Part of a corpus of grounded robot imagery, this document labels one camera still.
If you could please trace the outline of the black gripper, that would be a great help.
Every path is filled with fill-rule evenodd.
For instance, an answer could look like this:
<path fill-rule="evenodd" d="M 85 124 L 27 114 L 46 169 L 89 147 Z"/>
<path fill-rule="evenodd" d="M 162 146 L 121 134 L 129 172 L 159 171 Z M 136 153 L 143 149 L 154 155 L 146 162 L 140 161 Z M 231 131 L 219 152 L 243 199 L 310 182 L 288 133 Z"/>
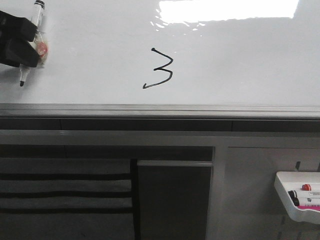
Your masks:
<path fill-rule="evenodd" d="M 37 26 L 27 18 L 0 11 L 0 63 L 16 68 L 20 65 L 35 68 L 39 54 L 28 42 L 34 41 L 36 33 Z"/>

